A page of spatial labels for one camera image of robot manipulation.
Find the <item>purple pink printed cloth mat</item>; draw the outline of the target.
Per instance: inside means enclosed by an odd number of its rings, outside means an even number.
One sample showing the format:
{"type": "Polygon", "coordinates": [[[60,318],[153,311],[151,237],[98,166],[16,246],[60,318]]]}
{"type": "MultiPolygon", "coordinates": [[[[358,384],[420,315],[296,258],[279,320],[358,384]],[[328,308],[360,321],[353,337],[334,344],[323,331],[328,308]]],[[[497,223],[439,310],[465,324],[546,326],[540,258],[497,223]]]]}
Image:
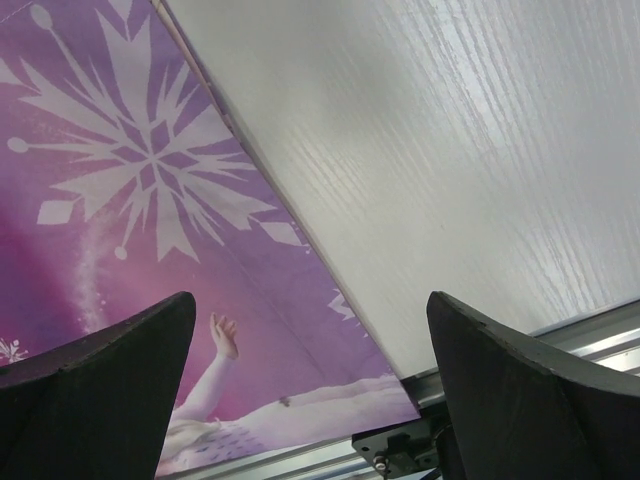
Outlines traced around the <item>purple pink printed cloth mat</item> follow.
{"type": "Polygon", "coordinates": [[[418,413],[149,1],[1,5],[1,363],[178,292],[154,477],[418,413]]]}

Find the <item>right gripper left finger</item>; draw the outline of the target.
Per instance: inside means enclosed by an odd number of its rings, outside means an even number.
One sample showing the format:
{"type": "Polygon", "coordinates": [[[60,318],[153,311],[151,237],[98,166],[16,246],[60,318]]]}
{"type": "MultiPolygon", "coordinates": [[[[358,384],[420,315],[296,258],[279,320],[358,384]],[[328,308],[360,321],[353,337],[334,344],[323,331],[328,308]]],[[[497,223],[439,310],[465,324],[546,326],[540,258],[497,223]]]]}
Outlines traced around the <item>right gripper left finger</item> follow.
{"type": "Polygon", "coordinates": [[[2,367],[2,478],[153,478],[195,320],[179,292],[2,367]]]}

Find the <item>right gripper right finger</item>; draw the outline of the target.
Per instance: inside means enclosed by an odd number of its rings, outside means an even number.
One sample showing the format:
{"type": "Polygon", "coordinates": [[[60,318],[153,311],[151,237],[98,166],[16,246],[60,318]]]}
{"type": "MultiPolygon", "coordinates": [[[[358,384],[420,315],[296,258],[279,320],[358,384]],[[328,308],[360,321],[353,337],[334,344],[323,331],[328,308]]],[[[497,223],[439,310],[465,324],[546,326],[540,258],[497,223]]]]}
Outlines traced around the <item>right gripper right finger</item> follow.
{"type": "Polygon", "coordinates": [[[426,315],[469,479],[636,479],[639,379],[431,293],[426,315]]]}

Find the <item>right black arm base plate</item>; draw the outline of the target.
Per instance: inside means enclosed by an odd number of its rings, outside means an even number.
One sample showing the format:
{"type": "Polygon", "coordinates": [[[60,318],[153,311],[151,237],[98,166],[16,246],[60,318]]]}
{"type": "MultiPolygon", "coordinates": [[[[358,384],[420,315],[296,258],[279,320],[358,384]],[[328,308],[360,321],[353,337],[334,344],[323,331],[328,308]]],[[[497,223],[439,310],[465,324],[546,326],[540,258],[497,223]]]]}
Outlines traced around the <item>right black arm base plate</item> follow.
{"type": "Polygon", "coordinates": [[[441,473],[436,438],[450,425],[445,415],[420,418],[354,434],[351,446],[383,479],[415,473],[436,478],[441,473]]]}

